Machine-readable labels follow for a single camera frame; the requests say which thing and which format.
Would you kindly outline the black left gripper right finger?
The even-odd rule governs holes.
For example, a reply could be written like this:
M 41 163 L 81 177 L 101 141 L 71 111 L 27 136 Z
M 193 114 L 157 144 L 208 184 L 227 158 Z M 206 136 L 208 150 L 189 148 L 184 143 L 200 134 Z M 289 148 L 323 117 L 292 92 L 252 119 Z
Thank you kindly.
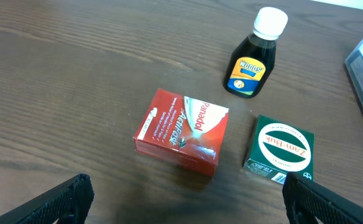
M 289 172 L 282 189 L 292 224 L 363 224 L 363 208 L 297 172 Z

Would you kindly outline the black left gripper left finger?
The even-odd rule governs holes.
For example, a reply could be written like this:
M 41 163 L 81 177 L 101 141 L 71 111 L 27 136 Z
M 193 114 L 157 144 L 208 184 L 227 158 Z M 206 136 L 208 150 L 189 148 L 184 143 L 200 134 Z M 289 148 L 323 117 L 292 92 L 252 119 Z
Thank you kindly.
M 90 176 L 78 174 L 0 216 L 0 224 L 84 224 L 94 199 Z

